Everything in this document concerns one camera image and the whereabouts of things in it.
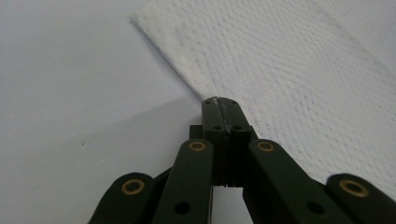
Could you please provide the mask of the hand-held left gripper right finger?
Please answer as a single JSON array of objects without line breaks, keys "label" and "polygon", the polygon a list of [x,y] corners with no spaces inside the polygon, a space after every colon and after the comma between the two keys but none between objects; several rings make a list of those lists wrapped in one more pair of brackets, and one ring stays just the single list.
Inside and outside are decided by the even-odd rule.
[{"label": "hand-held left gripper right finger", "polygon": [[220,98],[219,102],[226,131],[225,185],[242,188],[245,181],[245,157],[248,144],[256,134],[240,104],[228,98]]}]

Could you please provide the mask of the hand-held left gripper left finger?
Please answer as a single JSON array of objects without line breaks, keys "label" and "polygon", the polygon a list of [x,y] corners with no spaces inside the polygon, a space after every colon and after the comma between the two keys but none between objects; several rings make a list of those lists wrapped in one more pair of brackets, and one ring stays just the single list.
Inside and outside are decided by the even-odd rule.
[{"label": "hand-held left gripper left finger", "polygon": [[213,183],[227,186],[227,146],[229,131],[226,128],[225,105],[228,99],[211,97],[202,102],[200,125],[190,126],[190,139],[205,139],[214,147]]}]

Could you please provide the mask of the white mesh cloth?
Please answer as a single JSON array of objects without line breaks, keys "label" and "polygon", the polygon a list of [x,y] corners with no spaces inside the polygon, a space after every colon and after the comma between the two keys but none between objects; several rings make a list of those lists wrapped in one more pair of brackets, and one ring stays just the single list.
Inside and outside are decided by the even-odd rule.
[{"label": "white mesh cloth", "polygon": [[199,97],[237,101],[310,176],[396,199],[396,0],[150,0],[132,20]]}]

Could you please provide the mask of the white table mat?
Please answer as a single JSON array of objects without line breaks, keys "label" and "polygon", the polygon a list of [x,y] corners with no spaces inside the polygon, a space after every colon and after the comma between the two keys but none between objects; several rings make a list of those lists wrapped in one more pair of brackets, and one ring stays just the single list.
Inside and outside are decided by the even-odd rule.
[{"label": "white table mat", "polygon": [[134,26],[147,0],[0,0],[0,224],[87,224],[169,168],[201,102]]}]

